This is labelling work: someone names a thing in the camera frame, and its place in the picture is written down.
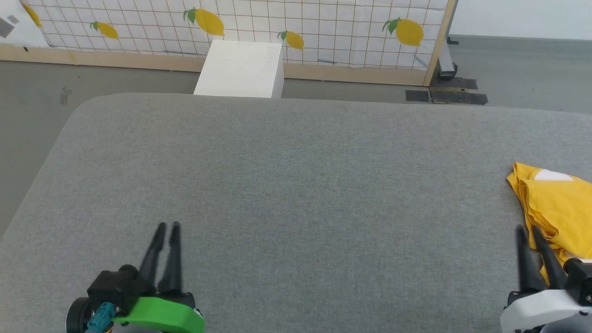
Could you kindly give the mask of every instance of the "grid backdrop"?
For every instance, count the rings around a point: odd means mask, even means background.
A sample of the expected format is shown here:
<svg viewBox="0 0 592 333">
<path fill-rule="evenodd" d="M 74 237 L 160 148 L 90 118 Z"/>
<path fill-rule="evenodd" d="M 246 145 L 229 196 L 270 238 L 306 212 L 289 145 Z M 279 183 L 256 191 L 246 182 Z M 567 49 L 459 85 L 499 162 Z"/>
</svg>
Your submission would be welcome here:
<svg viewBox="0 0 592 333">
<path fill-rule="evenodd" d="M 311 65 L 427 70 L 448 0 L 21 0 L 39 16 L 51 47 L 90 52 L 206 57 L 214 39 L 283 43 L 284 61 Z M 206 9 L 224 24 L 224 37 L 184 20 Z M 382 26 L 408 18 L 423 27 L 419 47 L 399 43 Z M 119 39 L 92 22 L 111 25 Z M 292 31 L 304 49 L 278 38 Z"/>
</svg>

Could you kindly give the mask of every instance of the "gray fabric surface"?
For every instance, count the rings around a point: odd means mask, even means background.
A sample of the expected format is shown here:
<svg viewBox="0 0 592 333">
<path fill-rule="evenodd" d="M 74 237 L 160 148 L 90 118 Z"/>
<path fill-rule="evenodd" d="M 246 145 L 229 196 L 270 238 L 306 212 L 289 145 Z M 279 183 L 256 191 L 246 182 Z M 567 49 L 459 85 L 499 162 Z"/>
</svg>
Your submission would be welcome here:
<svg viewBox="0 0 592 333">
<path fill-rule="evenodd" d="M 62 332 L 99 271 L 139 265 L 178 220 L 207 332 L 498 332 L 523 219 L 505 178 L 522 161 L 592 180 L 591 128 L 487 107 L 90 100 L 0 243 L 0 331 Z"/>
</svg>

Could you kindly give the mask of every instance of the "white foam block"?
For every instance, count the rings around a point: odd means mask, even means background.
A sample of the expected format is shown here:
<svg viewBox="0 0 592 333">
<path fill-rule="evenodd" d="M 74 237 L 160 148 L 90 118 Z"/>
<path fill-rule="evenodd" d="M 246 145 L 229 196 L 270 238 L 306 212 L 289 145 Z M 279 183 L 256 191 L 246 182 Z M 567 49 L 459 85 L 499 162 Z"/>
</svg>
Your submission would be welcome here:
<svg viewBox="0 0 592 333">
<path fill-rule="evenodd" d="M 281 98 L 282 44 L 214 40 L 194 95 Z"/>
</svg>

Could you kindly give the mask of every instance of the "yellow towel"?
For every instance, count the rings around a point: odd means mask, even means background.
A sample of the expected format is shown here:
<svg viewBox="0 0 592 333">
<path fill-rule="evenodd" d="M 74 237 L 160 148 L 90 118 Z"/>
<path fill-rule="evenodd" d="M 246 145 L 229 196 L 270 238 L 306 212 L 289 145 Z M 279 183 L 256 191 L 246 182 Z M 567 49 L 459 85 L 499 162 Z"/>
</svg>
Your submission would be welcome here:
<svg viewBox="0 0 592 333">
<path fill-rule="evenodd" d="M 531 248 L 539 226 L 562 266 L 571 257 L 592 258 L 592 184 L 521 163 L 507 179 L 524 208 Z M 544 267 L 540 273 L 549 283 Z"/>
</svg>

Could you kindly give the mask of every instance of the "lemon print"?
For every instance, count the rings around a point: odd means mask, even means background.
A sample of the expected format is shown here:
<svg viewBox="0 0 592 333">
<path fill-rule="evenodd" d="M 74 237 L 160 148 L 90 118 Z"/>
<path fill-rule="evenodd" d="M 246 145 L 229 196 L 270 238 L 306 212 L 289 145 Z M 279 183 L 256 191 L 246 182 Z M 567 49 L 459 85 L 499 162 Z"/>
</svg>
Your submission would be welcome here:
<svg viewBox="0 0 592 333">
<path fill-rule="evenodd" d="M 224 36 L 224 23 L 212 12 L 193 8 L 183 12 L 183 21 L 185 17 L 193 24 L 197 21 L 197 25 L 210 35 Z"/>
<path fill-rule="evenodd" d="M 35 22 L 35 25 L 37 25 L 38 27 L 41 27 L 41 21 L 39 21 L 39 16 L 37 15 L 37 13 L 31 7 L 29 7 L 27 5 L 22 5 L 22 6 L 25 8 L 27 13 L 29 13 L 31 18 L 33 19 L 33 22 Z"/>
<path fill-rule="evenodd" d="M 391 35 L 397 30 L 397 39 L 401 44 L 419 47 L 419 43 L 423 40 L 423 28 L 419 23 L 406 18 L 386 21 L 382 30 L 384 31 L 385 28 L 388 28 Z"/>
<path fill-rule="evenodd" d="M 96 31 L 100 31 L 101 34 L 105 37 L 109 37 L 111 39 L 119 39 L 119 34 L 117 30 L 115 30 L 112 26 L 108 25 L 107 23 L 103 22 L 93 22 L 91 23 L 91 28 Z"/>
<path fill-rule="evenodd" d="M 304 48 L 304 40 L 300 37 L 299 34 L 293 33 L 292 31 L 283 31 L 278 33 L 278 38 L 282 37 L 282 40 L 285 40 L 290 47 L 297 50 L 302 50 Z"/>
</svg>

